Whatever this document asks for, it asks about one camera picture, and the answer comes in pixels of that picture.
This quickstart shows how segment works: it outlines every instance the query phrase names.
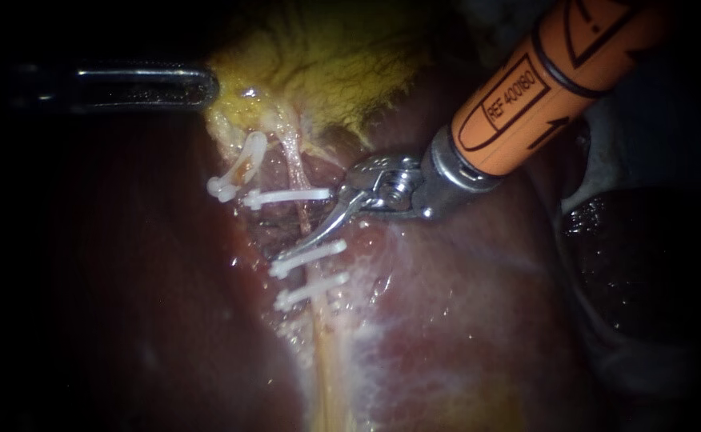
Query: black arrow marking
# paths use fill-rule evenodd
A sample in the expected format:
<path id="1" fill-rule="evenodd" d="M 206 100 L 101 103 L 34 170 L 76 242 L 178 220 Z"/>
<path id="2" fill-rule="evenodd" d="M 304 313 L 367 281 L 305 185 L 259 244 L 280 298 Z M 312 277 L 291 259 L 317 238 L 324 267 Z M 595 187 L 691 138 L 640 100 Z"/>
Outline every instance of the black arrow marking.
<path id="1" fill-rule="evenodd" d="M 549 121 L 548 124 L 551 125 L 551 127 L 549 127 L 545 132 L 543 132 L 543 134 L 540 135 L 537 139 L 535 139 L 535 141 L 527 147 L 527 150 L 534 149 L 540 142 L 545 141 L 545 138 L 551 136 L 551 134 L 553 134 L 559 127 L 566 125 L 568 122 L 568 117 L 556 118 L 555 120 Z"/>

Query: orange label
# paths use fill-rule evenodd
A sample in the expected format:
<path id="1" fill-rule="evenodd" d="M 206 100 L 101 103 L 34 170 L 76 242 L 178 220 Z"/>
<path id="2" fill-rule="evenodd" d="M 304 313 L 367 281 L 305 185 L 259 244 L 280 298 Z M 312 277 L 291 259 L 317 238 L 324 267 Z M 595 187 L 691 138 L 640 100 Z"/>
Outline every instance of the orange label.
<path id="1" fill-rule="evenodd" d="M 524 54 L 465 117 L 457 132 L 465 150 L 490 145 L 550 90 Z"/>
<path id="2" fill-rule="evenodd" d="M 644 2 L 562 0 L 452 119 L 459 153 L 509 174 L 631 70 L 666 30 Z"/>

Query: metal grasper jaw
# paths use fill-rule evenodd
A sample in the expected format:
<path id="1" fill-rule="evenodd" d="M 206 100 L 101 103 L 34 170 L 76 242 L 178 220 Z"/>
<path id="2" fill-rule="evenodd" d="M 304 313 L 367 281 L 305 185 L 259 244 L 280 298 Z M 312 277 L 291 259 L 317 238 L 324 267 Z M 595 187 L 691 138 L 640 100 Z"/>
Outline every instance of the metal grasper jaw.
<path id="1" fill-rule="evenodd" d="M 411 195 L 423 184 L 420 159 L 410 155 L 371 156 L 351 167 L 337 192 L 337 205 L 307 237 L 278 254 L 283 261 L 327 240 L 356 214 L 395 220 L 417 218 Z"/>

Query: yellow fat tissue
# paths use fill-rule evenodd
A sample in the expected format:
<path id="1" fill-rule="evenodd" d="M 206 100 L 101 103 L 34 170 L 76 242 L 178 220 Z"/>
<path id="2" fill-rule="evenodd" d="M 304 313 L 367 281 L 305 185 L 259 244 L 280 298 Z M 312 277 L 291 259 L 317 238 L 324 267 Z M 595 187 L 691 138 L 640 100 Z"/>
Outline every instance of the yellow fat tissue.
<path id="1" fill-rule="evenodd" d="M 234 14 L 228 43 L 209 61 L 220 95 L 205 113 L 223 159 L 254 130 L 271 145 L 296 138 L 321 157 L 314 138 L 340 126 L 369 148 L 369 113 L 430 62 L 432 18 L 432 8 L 399 0 L 283 0 Z"/>

